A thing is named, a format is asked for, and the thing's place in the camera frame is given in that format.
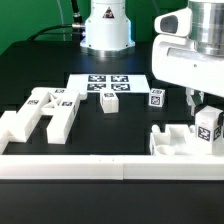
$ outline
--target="printed marker sheet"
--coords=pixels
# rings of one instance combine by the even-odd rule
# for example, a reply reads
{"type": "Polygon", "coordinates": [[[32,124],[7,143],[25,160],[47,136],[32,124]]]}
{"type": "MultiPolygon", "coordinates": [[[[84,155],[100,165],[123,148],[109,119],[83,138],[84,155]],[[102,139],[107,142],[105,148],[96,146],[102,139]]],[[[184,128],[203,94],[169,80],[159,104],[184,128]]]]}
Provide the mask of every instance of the printed marker sheet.
{"type": "Polygon", "coordinates": [[[67,89],[99,92],[102,88],[113,89],[121,93],[149,93],[149,85],[145,75],[126,74],[71,74],[67,89]]]}

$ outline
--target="white plastic part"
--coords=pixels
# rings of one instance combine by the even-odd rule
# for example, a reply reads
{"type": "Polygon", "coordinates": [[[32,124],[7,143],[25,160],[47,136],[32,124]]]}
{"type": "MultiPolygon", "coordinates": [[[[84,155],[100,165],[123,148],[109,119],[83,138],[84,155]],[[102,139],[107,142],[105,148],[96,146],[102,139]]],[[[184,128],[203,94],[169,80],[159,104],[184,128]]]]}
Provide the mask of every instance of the white plastic part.
{"type": "Polygon", "coordinates": [[[153,44],[152,71],[162,81],[224,97],[223,64],[222,57],[196,52],[187,38],[161,34],[153,44]]]}
{"type": "Polygon", "coordinates": [[[80,45],[95,51],[121,51],[133,47],[130,25],[125,15],[125,0],[92,0],[91,14],[85,23],[86,38],[80,45]]]}
{"type": "Polygon", "coordinates": [[[9,140],[26,142],[41,118],[40,110],[49,101],[48,92],[32,94],[9,125],[9,140]]]}
{"type": "Polygon", "coordinates": [[[87,92],[63,88],[34,88],[31,96],[16,114],[5,112],[0,119],[0,153],[8,142],[26,142],[41,116],[53,118],[47,127],[48,143],[65,144],[79,108],[87,92]]]}
{"type": "Polygon", "coordinates": [[[47,127],[48,143],[65,144],[80,104],[78,92],[63,94],[62,100],[47,127]]]}
{"type": "Polygon", "coordinates": [[[188,106],[194,106],[193,102],[192,102],[192,95],[194,95],[194,89],[190,89],[190,88],[186,88],[186,100],[187,100],[187,104],[188,106]]]}
{"type": "Polygon", "coordinates": [[[151,89],[149,93],[149,105],[153,107],[162,107],[165,99],[165,90],[151,89]]]}
{"type": "Polygon", "coordinates": [[[0,118],[0,154],[9,142],[8,126],[16,116],[16,111],[5,111],[0,118]]]}
{"type": "Polygon", "coordinates": [[[153,133],[161,133],[159,126],[156,125],[156,124],[154,124],[154,125],[152,126],[152,132],[153,132],[153,133]]]}
{"type": "Polygon", "coordinates": [[[223,128],[218,125],[222,113],[214,107],[206,106],[195,115],[196,138],[206,154],[218,152],[222,142],[223,128]]]}
{"type": "Polygon", "coordinates": [[[118,113],[119,111],[119,99],[112,89],[100,90],[100,104],[104,113],[118,113]]]}
{"type": "Polygon", "coordinates": [[[224,180],[224,157],[2,155],[0,179],[224,180]]]}
{"type": "Polygon", "coordinates": [[[195,133],[195,125],[189,127],[191,133],[195,133]]]}
{"type": "Polygon", "coordinates": [[[192,11],[189,8],[185,8],[157,17],[154,26],[157,33],[187,37],[191,33],[191,23],[192,11]],[[175,16],[178,20],[178,28],[176,33],[166,33],[161,30],[161,20],[169,16],[175,16]]]}
{"type": "Polygon", "coordinates": [[[175,155],[175,150],[170,145],[157,145],[155,151],[167,156],[175,155]]]}

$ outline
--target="white cube with marker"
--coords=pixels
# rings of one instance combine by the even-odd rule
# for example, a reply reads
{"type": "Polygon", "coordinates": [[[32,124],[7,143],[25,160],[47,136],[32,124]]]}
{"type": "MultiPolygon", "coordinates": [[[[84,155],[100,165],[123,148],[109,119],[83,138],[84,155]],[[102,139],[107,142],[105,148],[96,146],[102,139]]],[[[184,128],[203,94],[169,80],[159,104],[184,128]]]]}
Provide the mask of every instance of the white cube with marker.
{"type": "Polygon", "coordinates": [[[212,154],[222,138],[222,126],[218,124],[223,111],[206,106],[195,115],[196,138],[206,154],[212,154]]]}
{"type": "Polygon", "coordinates": [[[154,107],[162,107],[165,98],[165,90],[151,89],[149,93],[149,105],[154,107]]]}
{"type": "Polygon", "coordinates": [[[104,113],[118,113],[119,99],[113,89],[100,90],[100,104],[104,113]]]}

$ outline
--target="black table surface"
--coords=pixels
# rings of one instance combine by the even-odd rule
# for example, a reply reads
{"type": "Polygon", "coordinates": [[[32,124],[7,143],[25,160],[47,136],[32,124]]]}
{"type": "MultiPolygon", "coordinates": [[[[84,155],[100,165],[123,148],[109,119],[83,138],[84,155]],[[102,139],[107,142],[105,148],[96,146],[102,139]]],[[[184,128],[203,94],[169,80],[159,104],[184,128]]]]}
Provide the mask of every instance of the black table surface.
{"type": "Polygon", "coordinates": [[[17,42],[0,57],[0,112],[18,111],[35,87],[67,86],[70,74],[145,74],[150,88],[166,90],[162,108],[148,106],[148,94],[123,93],[119,113],[104,114],[98,93],[81,101],[65,145],[47,144],[50,117],[42,117],[26,144],[9,143],[4,154],[125,154],[149,153],[153,124],[193,124],[185,89],[155,80],[150,43],[120,58],[81,53],[72,42],[17,42]]]}
{"type": "MultiPolygon", "coordinates": [[[[104,114],[98,94],[81,102],[65,145],[48,145],[43,117],[27,143],[10,143],[5,155],[148,154],[152,124],[193,124],[185,89],[151,72],[150,43],[135,53],[98,58],[72,42],[17,42],[0,56],[0,113],[23,105],[34,87],[66,87],[70,74],[145,74],[150,88],[166,90],[162,108],[147,94],[118,94],[118,114],[104,114]]],[[[209,105],[221,98],[206,95],[209,105]]],[[[0,223],[223,223],[221,181],[0,180],[0,223]]]]}

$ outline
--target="white robot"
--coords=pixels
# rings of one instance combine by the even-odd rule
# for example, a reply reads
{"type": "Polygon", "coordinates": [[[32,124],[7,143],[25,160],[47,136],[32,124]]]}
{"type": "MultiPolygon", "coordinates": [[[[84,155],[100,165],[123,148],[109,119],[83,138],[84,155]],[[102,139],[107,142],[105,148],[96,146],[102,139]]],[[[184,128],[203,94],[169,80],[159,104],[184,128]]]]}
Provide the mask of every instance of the white robot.
{"type": "Polygon", "coordinates": [[[188,7],[159,16],[152,71],[159,80],[224,97],[224,0],[189,0],[188,7]]]}
{"type": "Polygon", "coordinates": [[[81,50],[102,57],[132,52],[131,23],[125,15],[125,0],[91,0],[91,15],[85,22],[81,50]]]}

